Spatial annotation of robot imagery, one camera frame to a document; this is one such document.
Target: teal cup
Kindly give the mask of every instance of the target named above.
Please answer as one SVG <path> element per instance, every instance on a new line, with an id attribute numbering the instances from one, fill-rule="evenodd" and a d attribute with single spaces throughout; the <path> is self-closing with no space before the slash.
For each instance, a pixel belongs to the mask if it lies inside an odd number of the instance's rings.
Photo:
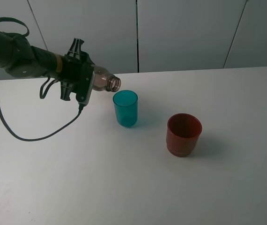
<path id="1" fill-rule="evenodd" d="M 113 97 L 117 121 L 126 128 L 138 120 L 138 96 L 131 90 L 122 90 Z"/>

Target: orange plastic cup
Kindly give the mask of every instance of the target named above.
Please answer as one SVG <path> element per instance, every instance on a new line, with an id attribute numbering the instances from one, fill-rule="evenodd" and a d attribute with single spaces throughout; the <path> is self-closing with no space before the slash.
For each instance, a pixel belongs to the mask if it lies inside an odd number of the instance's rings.
<path id="1" fill-rule="evenodd" d="M 189 114 L 180 113 L 168 120 L 167 148 L 178 157 L 188 156 L 195 148 L 202 132 L 200 121 Z"/>

